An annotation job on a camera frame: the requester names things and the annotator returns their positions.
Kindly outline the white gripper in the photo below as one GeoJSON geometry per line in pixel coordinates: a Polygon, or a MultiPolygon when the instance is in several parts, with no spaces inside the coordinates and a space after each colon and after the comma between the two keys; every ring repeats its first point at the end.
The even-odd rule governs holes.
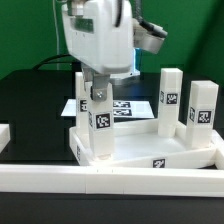
{"type": "Polygon", "coordinates": [[[133,25],[128,0],[121,0],[119,26],[118,0],[89,0],[83,6],[83,16],[70,16],[68,6],[62,6],[62,19],[68,52],[96,72],[92,81],[92,99],[107,99],[110,76],[128,72],[132,66],[133,25]]]}

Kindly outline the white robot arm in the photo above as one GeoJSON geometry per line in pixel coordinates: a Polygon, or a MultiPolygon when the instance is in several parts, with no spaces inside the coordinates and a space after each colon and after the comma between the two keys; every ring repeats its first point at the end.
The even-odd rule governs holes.
{"type": "Polygon", "coordinates": [[[114,74],[128,72],[133,50],[156,54],[167,32],[140,15],[140,0],[67,0],[61,13],[68,52],[82,63],[86,81],[92,83],[94,101],[107,99],[114,74]]]}

